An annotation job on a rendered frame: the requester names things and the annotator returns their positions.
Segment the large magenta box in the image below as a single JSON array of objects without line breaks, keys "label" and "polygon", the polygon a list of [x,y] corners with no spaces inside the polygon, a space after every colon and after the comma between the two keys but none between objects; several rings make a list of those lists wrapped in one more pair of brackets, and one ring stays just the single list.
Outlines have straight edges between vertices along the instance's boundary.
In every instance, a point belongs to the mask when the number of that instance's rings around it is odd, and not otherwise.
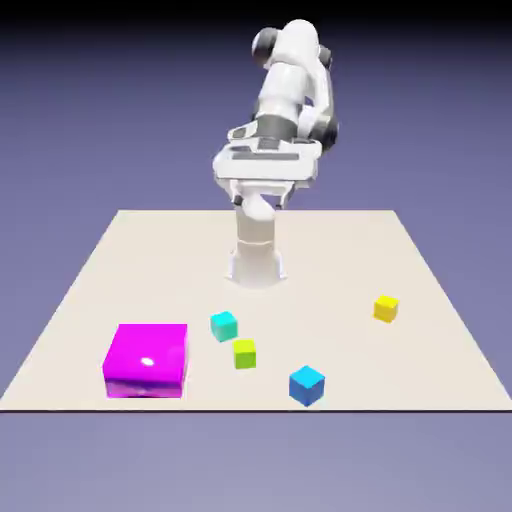
[{"label": "large magenta box", "polygon": [[109,398],[179,398],[188,364],[185,324],[121,324],[102,364]]}]

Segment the small yellow cube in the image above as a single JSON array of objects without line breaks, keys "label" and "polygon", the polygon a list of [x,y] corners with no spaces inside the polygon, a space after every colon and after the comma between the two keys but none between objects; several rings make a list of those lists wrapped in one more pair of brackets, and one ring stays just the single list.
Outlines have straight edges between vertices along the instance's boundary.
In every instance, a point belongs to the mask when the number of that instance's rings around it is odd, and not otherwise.
[{"label": "small yellow cube", "polygon": [[399,300],[381,295],[374,302],[373,316],[386,323],[391,323],[397,316]]}]

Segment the small cyan cube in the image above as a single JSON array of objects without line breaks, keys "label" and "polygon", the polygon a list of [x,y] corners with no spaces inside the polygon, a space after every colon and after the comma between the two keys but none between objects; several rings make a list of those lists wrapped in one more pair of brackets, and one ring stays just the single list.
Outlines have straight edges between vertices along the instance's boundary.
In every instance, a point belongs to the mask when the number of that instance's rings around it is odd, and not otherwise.
[{"label": "small cyan cube", "polygon": [[219,342],[232,340],[238,336],[238,321],[230,311],[212,315],[210,328],[213,336]]}]

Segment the small lime green cube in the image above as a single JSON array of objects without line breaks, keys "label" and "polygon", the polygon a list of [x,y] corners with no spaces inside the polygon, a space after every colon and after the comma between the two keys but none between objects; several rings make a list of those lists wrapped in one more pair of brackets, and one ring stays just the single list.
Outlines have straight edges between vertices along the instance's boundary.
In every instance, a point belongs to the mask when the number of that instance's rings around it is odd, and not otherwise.
[{"label": "small lime green cube", "polygon": [[252,339],[239,339],[233,342],[234,365],[236,369],[256,367],[256,345]]}]

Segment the small blue cube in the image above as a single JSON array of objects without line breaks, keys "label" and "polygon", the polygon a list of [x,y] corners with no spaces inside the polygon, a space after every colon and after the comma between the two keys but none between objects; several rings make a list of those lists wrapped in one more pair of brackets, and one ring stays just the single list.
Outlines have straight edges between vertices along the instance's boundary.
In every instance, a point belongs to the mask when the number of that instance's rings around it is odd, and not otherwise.
[{"label": "small blue cube", "polygon": [[325,376],[305,365],[289,377],[289,396],[309,407],[324,395]]}]

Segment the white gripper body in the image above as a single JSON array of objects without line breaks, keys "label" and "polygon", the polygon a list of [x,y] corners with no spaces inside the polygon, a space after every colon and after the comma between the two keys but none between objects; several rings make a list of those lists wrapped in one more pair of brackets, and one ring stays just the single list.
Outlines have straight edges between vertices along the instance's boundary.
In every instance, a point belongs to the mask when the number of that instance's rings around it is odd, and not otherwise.
[{"label": "white gripper body", "polygon": [[213,159],[218,181],[292,182],[309,186],[318,175],[319,142],[231,142]]}]

